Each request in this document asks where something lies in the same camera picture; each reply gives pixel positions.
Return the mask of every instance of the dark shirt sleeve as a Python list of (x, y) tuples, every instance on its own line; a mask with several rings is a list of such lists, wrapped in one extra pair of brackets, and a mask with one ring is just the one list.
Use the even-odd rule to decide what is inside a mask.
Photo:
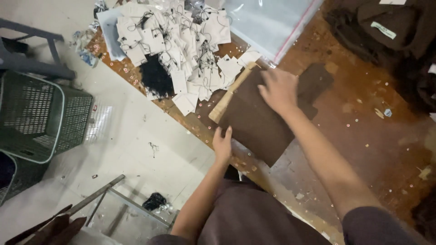
[(386, 211), (360, 207), (348, 212), (342, 221), (347, 245), (415, 245), (400, 224)]
[(153, 237), (147, 245), (188, 245), (188, 240), (180, 236), (164, 234)]

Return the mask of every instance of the worn wooden table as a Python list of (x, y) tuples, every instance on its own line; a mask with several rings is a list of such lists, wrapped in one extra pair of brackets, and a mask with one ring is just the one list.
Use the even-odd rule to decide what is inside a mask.
[[(299, 75), (311, 63), (326, 64), (335, 82), (315, 102), (319, 112), (313, 123), (352, 164), (382, 204), (413, 225), (410, 210), (434, 183), (431, 168), (436, 160), (433, 156), (436, 124), (428, 115), (414, 114), (409, 109), (394, 89), (395, 80), (385, 70), (361, 61), (338, 44), (322, 18), (330, 7), (329, 2), (306, 26), (278, 67)], [(106, 65), (145, 94), (138, 82), (139, 69), (128, 58), (110, 61), (100, 30), (88, 48), (96, 55), (102, 53)], [(242, 55), (235, 43), (220, 45), (218, 55), (225, 54), (237, 58)], [(153, 102), (212, 148), (213, 132), (201, 124), (196, 114), (184, 117), (168, 99)], [(209, 104), (216, 102), (202, 102), (202, 106)], [(391, 117), (383, 115), (386, 109), (392, 111)], [(308, 167), (297, 141), (291, 143), (271, 169), (247, 152), (239, 147), (232, 165), (318, 231), (326, 232), (333, 244), (343, 243), (334, 208)], [(297, 200), (298, 193), (304, 197)]]

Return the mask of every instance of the hand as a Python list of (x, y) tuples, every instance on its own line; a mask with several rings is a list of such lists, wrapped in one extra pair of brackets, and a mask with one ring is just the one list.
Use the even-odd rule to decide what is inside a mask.
[(232, 139), (232, 127), (229, 126), (225, 132), (225, 138), (221, 137), (222, 129), (218, 127), (215, 130), (214, 141), (212, 145), (215, 150), (215, 161), (226, 163), (232, 155), (232, 146), (230, 140)]
[(258, 85), (265, 102), (282, 117), (297, 109), (298, 78), (278, 68), (261, 72), (266, 87)]

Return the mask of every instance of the green plastic basket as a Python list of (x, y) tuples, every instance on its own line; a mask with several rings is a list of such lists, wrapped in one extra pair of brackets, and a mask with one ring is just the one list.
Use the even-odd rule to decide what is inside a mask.
[(7, 200), (41, 181), (50, 163), (37, 164), (24, 159), (18, 159), (1, 151), (0, 154), (10, 157), (10, 160), (15, 164), (15, 174), (12, 176), (9, 186), (0, 188), (1, 206)]
[(46, 163), (82, 144), (92, 101), (86, 92), (6, 72), (0, 91), (0, 150)]

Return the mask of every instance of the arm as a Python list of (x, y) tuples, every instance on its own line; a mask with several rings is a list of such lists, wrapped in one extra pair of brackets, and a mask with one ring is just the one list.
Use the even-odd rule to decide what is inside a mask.
[(351, 165), (297, 107), (298, 78), (279, 69), (263, 71), (266, 87), (259, 90), (266, 103), (288, 124), (311, 169), (326, 189), (339, 218), (357, 207), (381, 207)]
[(218, 127), (215, 131), (213, 141), (215, 162), (180, 210), (171, 235), (186, 238), (193, 244), (197, 243), (197, 238), (212, 211), (218, 185), (228, 167), (228, 160), (232, 153), (231, 138), (231, 127), (227, 129), (225, 138), (221, 138), (221, 128)]

